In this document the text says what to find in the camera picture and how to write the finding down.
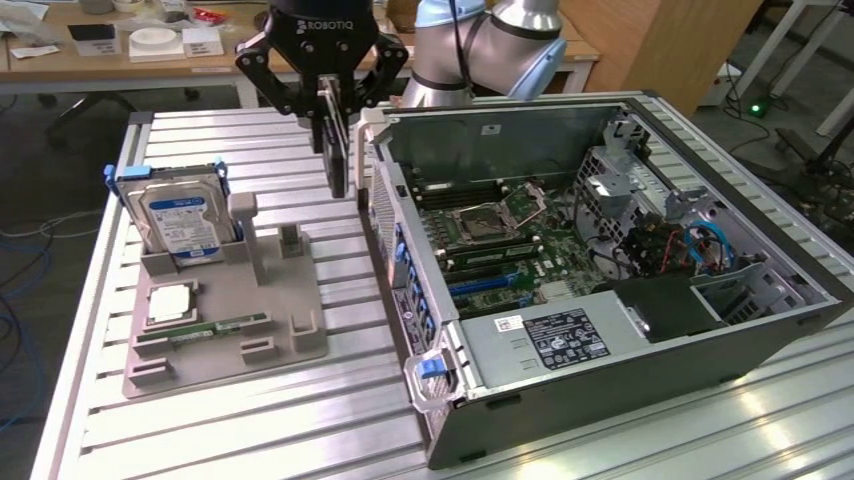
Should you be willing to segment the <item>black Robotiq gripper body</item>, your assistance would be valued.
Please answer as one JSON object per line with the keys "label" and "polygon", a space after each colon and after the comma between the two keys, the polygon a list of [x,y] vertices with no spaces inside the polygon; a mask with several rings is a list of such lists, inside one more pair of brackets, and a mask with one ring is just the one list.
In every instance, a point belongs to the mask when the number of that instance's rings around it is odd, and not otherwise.
{"label": "black Robotiq gripper body", "polygon": [[265,37],[301,75],[351,75],[377,40],[371,1],[269,1]]}

